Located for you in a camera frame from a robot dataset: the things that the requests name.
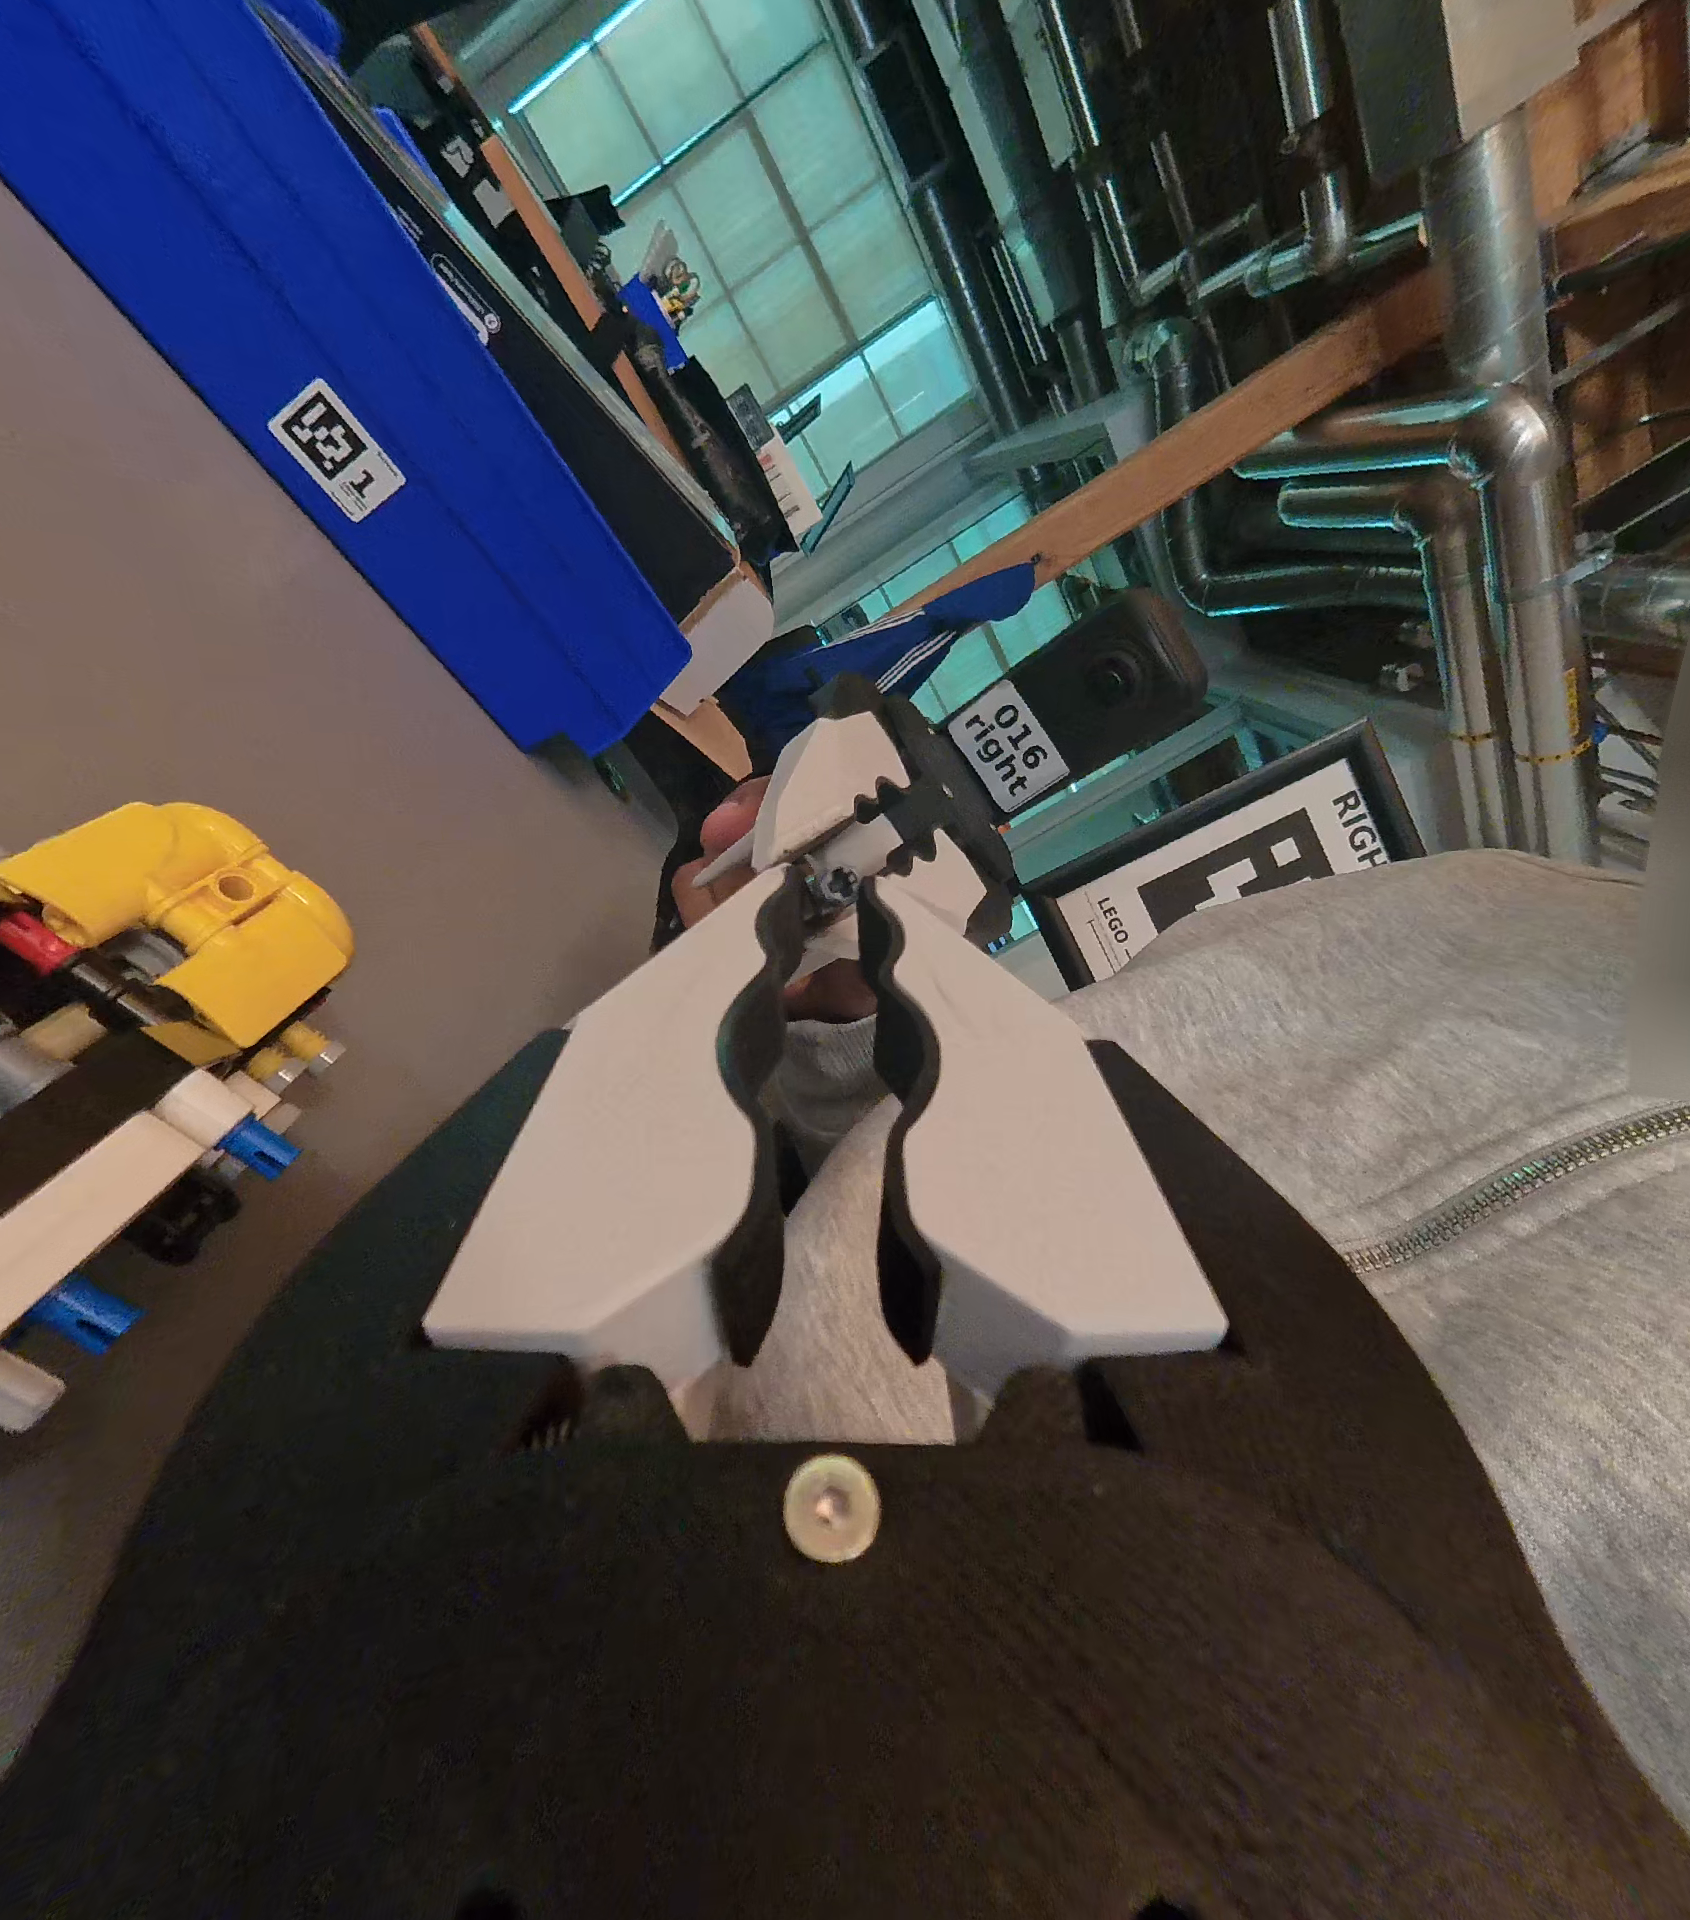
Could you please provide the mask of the yellow black white lego model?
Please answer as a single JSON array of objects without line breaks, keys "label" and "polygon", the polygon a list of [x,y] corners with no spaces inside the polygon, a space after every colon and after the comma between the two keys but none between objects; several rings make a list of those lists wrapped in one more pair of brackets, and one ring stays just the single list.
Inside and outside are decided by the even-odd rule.
[{"label": "yellow black white lego model", "polygon": [[240,1176],[293,1165],[286,1097],[342,1056],[317,1016],[352,951],[219,808],[129,803],[0,852],[0,1428],[64,1392],[17,1336],[105,1355],[136,1324],[88,1261],[194,1261]]}]

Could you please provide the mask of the grey zip hoodie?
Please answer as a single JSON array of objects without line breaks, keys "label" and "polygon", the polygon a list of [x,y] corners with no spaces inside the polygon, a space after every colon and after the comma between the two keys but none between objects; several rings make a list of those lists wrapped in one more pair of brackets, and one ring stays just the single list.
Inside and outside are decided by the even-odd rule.
[{"label": "grey zip hoodie", "polygon": [[1690,1835],[1690,1094],[1625,1068],[1642,901],[1429,855],[1206,910],[1059,1010],[1386,1307]]}]

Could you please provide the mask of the wooden beam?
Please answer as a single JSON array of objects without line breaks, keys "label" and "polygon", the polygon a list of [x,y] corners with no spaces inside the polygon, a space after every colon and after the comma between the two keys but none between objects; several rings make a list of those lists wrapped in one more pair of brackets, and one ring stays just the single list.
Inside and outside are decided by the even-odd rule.
[{"label": "wooden beam", "polygon": [[942,581],[950,588],[989,566],[1030,561],[1035,581],[1047,584],[1438,339],[1438,283],[1420,268],[1151,436],[1138,435],[1144,390],[1005,436],[976,402],[960,402],[858,472],[843,515],[814,556],[778,566],[778,630],[817,624],[863,590],[899,576],[989,515],[1024,470],[1110,445],[1119,453],[1110,470],[954,566]]}]

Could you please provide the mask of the black framed tag sign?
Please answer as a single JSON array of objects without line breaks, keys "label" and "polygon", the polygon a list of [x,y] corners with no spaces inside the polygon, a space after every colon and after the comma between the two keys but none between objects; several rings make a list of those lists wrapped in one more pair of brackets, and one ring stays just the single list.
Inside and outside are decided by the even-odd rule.
[{"label": "black framed tag sign", "polygon": [[1081,992],[1228,901],[1424,852],[1381,734],[1363,717],[1081,855],[1024,896],[1068,992]]}]

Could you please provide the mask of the blue plastic storage bin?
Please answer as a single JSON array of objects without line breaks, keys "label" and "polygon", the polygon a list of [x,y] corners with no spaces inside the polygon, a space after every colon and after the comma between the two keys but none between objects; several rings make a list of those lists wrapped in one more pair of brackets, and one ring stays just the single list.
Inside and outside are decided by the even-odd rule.
[{"label": "blue plastic storage bin", "polygon": [[553,426],[633,453],[587,366],[519,394],[265,4],[0,2],[0,181],[519,750],[621,741],[679,620]]}]

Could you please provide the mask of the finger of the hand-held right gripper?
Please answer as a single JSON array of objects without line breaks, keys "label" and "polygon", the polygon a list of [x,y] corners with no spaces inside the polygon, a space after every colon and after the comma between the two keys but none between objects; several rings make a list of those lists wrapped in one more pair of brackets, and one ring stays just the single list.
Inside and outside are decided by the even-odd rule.
[{"label": "finger of the hand-held right gripper", "polygon": [[909,699],[845,676],[785,746],[753,826],[753,872],[887,874],[955,821],[935,740]]},{"label": "finger of the hand-held right gripper", "polygon": [[921,908],[983,951],[1006,937],[1013,913],[1010,862],[989,828],[967,847],[950,826],[909,803],[857,813],[853,872],[870,886],[877,913]]}]

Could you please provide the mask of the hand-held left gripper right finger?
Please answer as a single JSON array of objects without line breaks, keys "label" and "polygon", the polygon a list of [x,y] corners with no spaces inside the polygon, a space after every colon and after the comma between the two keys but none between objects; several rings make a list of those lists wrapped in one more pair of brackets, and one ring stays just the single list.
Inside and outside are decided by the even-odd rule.
[{"label": "hand-held left gripper right finger", "polygon": [[899,881],[858,901],[884,1138],[877,1286],[976,1433],[1027,1370],[1213,1355],[1228,1320],[1073,1019]]}]

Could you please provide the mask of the metal ceiling pipes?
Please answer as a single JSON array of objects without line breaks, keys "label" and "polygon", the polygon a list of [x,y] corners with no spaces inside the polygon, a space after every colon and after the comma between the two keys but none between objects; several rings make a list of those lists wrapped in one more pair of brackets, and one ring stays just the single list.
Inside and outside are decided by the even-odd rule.
[{"label": "metal ceiling pipes", "polygon": [[1509,743],[1487,750],[1480,799],[1509,804],[1504,838],[1565,862],[1598,859],[1598,826],[1548,271],[1625,269],[1690,239],[1690,136],[1615,184],[1541,198],[1524,109],[1630,12],[1337,5],[1364,169],[1376,182],[1419,176],[1439,339],[1255,450],[1272,453],[1272,474],[1429,472],[1470,487],[1502,659],[1487,687],[1509,699]]}]

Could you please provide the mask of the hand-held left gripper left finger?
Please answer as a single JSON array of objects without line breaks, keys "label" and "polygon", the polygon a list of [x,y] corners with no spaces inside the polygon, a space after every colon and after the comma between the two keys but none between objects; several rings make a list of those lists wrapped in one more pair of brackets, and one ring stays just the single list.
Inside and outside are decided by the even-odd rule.
[{"label": "hand-held left gripper left finger", "polygon": [[712,1428],[783,1281],[773,1123],[805,949],[790,867],[742,883],[572,1019],[422,1317],[434,1348],[647,1370]]}]

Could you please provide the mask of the large glass window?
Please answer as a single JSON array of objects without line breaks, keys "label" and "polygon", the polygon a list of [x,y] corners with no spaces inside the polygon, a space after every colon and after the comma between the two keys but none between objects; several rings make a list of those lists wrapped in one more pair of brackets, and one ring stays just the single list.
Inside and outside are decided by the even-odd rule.
[{"label": "large glass window", "polygon": [[604,186],[630,281],[666,227],[681,251],[683,348],[763,406],[814,498],[942,418],[983,404],[950,268],[923,199],[821,4],[519,4],[531,31],[483,82],[567,188]]}]

